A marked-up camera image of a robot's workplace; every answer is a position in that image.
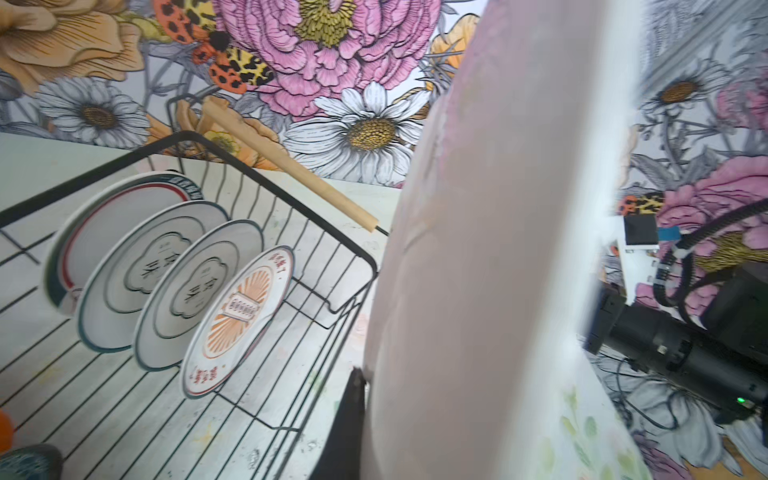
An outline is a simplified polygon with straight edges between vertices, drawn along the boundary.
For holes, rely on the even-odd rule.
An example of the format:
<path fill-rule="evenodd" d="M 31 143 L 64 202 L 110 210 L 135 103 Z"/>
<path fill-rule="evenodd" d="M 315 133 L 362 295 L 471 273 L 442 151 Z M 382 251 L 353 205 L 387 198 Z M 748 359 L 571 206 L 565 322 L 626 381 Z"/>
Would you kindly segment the white plate red green rim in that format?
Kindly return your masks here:
<path fill-rule="evenodd" d="M 491 1 L 429 113 L 370 316 L 364 479 L 597 479 L 596 300 L 641 1 Z"/>

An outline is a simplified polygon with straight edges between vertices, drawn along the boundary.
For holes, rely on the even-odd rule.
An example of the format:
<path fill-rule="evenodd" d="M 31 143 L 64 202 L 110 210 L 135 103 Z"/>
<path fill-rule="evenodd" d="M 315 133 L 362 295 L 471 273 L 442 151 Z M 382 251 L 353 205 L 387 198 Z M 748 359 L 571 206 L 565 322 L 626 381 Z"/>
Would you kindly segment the black wire dish rack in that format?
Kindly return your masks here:
<path fill-rule="evenodd" d="M 363 229 L 232 137 L 130 152 L 1 125 L 1 474 L 346 479 Z"/>

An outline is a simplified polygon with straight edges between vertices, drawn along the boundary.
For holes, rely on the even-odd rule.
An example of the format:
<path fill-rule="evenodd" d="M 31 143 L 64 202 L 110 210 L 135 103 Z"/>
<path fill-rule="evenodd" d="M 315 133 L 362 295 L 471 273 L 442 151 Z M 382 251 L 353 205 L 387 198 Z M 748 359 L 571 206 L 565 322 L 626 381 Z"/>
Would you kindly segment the white plate orange sunburst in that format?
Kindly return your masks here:
<path fill-rule="evenodd" d="M 293 249 L 278 245 L 250 261 L 218 294 L 182 361 L 186 398 L 210 394 L 247 359 L 285 299 L 294 269 Z"/>

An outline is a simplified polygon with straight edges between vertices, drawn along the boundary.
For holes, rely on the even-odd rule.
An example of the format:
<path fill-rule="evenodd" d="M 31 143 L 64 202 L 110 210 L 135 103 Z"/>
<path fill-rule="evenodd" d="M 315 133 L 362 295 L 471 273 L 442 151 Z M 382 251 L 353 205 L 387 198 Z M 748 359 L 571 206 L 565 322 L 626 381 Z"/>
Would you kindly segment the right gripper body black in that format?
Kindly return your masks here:
<path fill-rule="evenodd" d="M 627 304 L 604 283 L 583 341 L 591 354 L 603 347 L 709 403 L 722 420 L 767 418 L 765 366 L 665 312 Z"/>

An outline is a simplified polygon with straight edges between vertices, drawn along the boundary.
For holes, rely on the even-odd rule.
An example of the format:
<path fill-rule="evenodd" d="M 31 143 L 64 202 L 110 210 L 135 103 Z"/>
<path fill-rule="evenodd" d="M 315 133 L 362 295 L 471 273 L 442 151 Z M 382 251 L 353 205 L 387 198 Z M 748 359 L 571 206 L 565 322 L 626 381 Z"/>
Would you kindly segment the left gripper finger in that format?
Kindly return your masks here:
<path fill-rule="evenodd" d="M 311 480 L 358 480 L 366 413 L 367 382 L 360 368 L 348 377 L 344 393 Z"/>

